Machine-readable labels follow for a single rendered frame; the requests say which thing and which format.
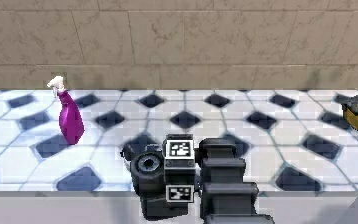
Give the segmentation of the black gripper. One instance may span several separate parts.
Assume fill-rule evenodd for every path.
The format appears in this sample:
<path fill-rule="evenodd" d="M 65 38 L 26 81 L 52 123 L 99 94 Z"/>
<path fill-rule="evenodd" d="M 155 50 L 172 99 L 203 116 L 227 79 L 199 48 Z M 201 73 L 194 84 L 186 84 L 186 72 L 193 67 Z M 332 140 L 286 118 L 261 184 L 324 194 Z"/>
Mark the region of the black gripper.
<path fill-rule="evenodd" d="M 169 203 L 166 200 L 164 157 L 155 144 L 147 145 L 143 150 L 126 144 L 121 156 L 128 164 L 133 189 L 140 198 L 146 220 L 163 220 L 188 214 L 186 203 Z"/>

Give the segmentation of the purple spray bottle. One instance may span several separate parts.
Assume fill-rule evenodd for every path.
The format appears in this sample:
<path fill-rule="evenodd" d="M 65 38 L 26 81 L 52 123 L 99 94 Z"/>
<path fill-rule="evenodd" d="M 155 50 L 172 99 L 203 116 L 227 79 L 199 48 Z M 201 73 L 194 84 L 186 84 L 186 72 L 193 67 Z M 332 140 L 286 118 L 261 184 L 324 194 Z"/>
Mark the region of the purple spray bottle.
<path fill-rule="evenodd" d="M 61 133 L 69 145 L 75 145 L 84 134 L 84 124 L 79 108 L 65 88 L 62 76 L 55 76 L 47 86 L 53 89 L 54 95 L 59 98 L 62 105 L 59 114 Z"/>

